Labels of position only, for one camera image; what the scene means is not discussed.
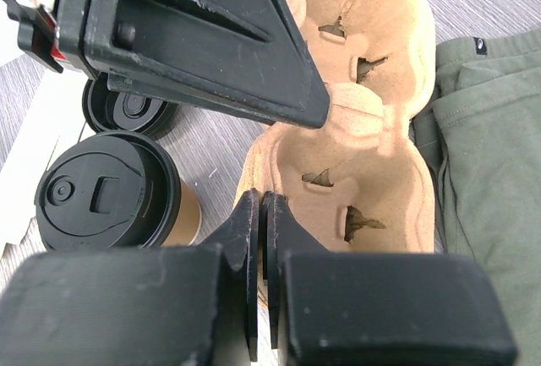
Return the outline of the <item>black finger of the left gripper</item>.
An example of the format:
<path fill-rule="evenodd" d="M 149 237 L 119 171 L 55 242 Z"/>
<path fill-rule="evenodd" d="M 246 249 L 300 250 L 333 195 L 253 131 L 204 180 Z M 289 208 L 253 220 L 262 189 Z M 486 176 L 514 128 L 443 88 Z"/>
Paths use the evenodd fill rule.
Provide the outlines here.
<path fill-rule="evenodd" d="M 120 91 L 305 128 L 330 97 L 286 0 L 91 0 L 84 54 Z"/>

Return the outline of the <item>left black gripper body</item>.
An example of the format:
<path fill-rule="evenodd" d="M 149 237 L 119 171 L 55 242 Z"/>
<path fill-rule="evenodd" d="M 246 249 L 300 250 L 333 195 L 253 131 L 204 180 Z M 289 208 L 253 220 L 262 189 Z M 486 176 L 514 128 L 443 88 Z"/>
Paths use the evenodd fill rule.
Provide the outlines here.
<path fill-rule="evenodd" d="M 112 90 L 135 83 L 135 26 L 120 15 L 121 0 L 2 0 L 16 24 L 14 44 L 50 70 L 68 67 Z"/>

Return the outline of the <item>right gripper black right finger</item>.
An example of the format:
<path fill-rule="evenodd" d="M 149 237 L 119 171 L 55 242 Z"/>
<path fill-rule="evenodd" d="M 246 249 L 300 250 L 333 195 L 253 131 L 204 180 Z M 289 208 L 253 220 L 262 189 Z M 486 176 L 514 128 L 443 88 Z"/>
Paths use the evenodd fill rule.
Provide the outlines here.
<path fill-rule="evenodd" d="M 268 192 L 264 278 L 282 365 L 512 365 L 495 290 L 450 254 L 331 252 Z"/>

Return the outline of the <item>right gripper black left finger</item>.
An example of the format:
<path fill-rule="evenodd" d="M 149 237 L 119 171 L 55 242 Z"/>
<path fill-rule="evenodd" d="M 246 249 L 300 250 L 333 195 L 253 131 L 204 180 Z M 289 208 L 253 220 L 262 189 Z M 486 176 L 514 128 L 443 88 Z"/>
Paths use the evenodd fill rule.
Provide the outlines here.
<path fill-rule="evenodd" d="M 4 365 L 249 365 L 257 356 L 260 197 L 203 242 L 44 253 L 1 297 Z"/>

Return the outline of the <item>brown paper coffee cup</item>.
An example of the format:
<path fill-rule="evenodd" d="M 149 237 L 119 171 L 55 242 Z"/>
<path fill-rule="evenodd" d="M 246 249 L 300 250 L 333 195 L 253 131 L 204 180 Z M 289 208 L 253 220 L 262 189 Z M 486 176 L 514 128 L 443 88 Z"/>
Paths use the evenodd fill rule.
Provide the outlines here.
<path fill-rule="evenodd" d="M 163 242 L 164 247 L 191 245 L 199 235 L 202 211 L 194 191 L 180 180 L 181 199 L 178 216 L 172 230 Z"/>

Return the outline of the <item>separated brown pulp cup carrier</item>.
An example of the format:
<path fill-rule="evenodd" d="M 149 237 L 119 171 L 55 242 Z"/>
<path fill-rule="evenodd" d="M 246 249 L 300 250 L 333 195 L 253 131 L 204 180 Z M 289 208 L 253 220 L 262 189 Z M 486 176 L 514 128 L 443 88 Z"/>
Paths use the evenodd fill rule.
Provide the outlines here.
<path fill-rule="evenodd" d="M 330 250 L 432 253 L 434 192 L 408 136 L 430 89 L 391 104 L 354 83 L 327 89 L 325 125 L 271 125 L 250 146 L 237 191 L 283 195 L 295 220 Z"/>

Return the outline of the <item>black plastic cup lid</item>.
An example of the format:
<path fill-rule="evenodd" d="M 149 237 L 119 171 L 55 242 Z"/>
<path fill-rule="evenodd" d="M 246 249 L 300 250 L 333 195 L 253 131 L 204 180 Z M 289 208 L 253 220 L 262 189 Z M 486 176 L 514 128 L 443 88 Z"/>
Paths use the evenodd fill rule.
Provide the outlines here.
<path fill-rule="evenodd" d="M 115 130 L 68 148 L 35 196 L 49 251 L 158 247 L 178 217 L 182 192 L 170 155 L 153 139 Z"/>

